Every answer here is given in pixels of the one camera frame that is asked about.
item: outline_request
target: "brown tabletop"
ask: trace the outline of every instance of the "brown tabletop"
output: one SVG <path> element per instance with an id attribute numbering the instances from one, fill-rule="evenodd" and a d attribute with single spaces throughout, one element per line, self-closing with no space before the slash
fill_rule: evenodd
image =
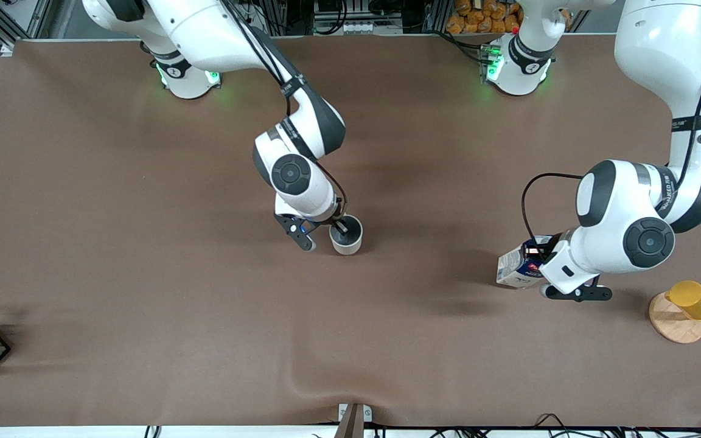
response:
<path id="1" fill-rule="evenodd" d="M 322 160 L 364 223 L 301 252 L 253 139 L 280 121 L 262 71 L 178 100 L 136 42 L 19 43 L 0 61 L 0 426 L 271 424 L 365 402 L 393 425 L 701 426 L 701 341 L 646 321 L 701 282 L 701 227 L 610 302 L 494 285 L 540 172 L 664 163 L 668 109 L 569 36 L 528 97 L 484 86 L 437 37 L 279 41 L 347 122 Z M 535 232 L 577 223 L 576 183 L 531 190 Z"/>

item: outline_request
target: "yellow cup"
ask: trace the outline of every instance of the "yellow cup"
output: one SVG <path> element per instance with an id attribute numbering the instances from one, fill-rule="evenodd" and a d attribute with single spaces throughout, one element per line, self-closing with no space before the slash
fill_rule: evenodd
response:
<path id="1" fill-rule="evenodd" d="M 678 306 L 689 319 L 701 321 L 701 284 L 696 281 L 681 281 L 674 285 L 665 298 Z"/>

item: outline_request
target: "white bracket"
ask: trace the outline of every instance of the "white bracket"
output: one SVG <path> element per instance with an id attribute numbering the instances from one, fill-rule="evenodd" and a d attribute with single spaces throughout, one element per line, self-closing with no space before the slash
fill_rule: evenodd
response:
<path id="1" fill-rule="evenodd" d="M 337 410 L 337 421 L 343 421 L 346 409 L 348 409 L 348 404 L 340 403 L 340 408 Z M 364 422 L 372 422 L 372 408 L 367 405 L 364 405 Z"/>

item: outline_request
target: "wooden round base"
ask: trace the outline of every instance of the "wooden round base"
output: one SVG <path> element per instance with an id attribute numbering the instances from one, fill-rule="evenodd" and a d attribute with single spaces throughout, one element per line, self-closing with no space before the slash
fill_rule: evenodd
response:
<path id="1" fill-rule="evenodd" d="M 701 321 L 688 319 L 678 306 L 667 301 L 664 292 L 650 300 L 648 317 L 659 335 L 679 344 L 690 344 L 701 338 Z"/>

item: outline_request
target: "brown table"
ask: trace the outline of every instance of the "brown table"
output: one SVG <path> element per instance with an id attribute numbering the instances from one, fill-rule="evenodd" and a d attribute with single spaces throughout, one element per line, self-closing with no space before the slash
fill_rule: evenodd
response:
<path id="1" fill-rule="evenodd" d="M 0 426 L 271 424 L 365 402 L 395 425 L 701 426 L 701 341 L 665 341 L 654 294 L 701 281 L 701 227 L 670 261 L 603 277 L 604 303 L 494 285 L 539 172 L 663 163 L 670 115 L 569 36 L 529 97 L 481 84 L 436 37 L 279 41 L 347 122 L 322 162 L 364 222 L 338 256 L 272 219 L 253 139 L 284 113 L 265 72 L 186 102 L 136 42 L 19 43 L 0 61 Z M 576 224 L 574 181 L 531 190 L 535 232 Z"/>

